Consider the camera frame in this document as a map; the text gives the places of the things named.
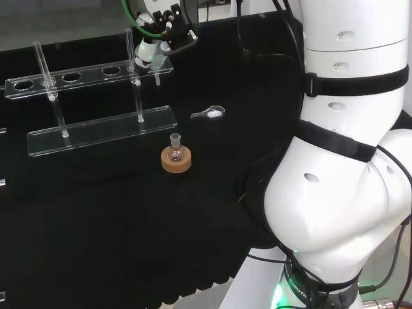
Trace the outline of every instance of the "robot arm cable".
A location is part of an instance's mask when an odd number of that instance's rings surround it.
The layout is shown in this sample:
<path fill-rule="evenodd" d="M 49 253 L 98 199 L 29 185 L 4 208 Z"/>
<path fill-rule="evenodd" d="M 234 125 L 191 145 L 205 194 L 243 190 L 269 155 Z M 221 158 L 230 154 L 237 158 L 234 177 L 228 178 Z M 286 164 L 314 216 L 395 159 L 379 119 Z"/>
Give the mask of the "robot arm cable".
<path fill-rule="evenodd" d="M 407 179 L 409 180 L 409 183 L 411 184 L 411 188 L 412 188 L 412 176 L 410 175 L 410 173 L 407 171 L 407 169 L 403 166 L 402 163 L 400 163 L 400 161 L 398 159 L 395 158 L 395 156 L 393 156 L 393 154 L 391 154 L 389 151 L 387 151 L 386 149 L 384 149 L 382 146 L 378 145 L 377 149 L 379 149 L 380 151 L 382 151 L 386 156 L 388 156 L 392 161 L 394 161 L 399 168 L 402 170 L 402 172 L 405 173 Z M 409 246 L 409 269 L 407 272 L 407 279 L 406 279 L 406 283 L 405 283 L 405 287 L 402 291 L 402 293 L 400 294 L 399 300 L 397 301 L 396 305 L 395 305 L 395 309 L 399 309 L 400 304 L 402 303 L 405 294 L 411 284 L 411 280 L 412 280 L 412 242 Z"/>
<path fill-rule="evenodd" d="M 400 248 L 400 241 L 402 240 L 402 235 L 405 231 L 406 226 L 409 224 L 409 220 L 410 219 L 408 219 L 408 220 L 406 220 L 402 223 L 402 226 L 401 226 L 399 234 L 398 234 L 397 244 L 396 244 L 396 247 L 395 247 L 395 253 L 393 254 L 392 265 L 391 265 L 391 268 L 390 268 L 388 274 L 386 275 L 385 279 L 381 283 L 379 283 L 378 285 L 368 285 L 368 286 L 359 287 L 359 293 L 361 295 L 362 294 L 367 294 L 367 293 L 370 293 L 370 292 L 374 292 L 377 289 L 382 288 L 389 281 L 389 279 L 391 278 L 391 276 L 393 274 L 393 271 L 395 269 L 395 266 L 397 264 L 398 253 L 399 253 L 399 248 Z"/>

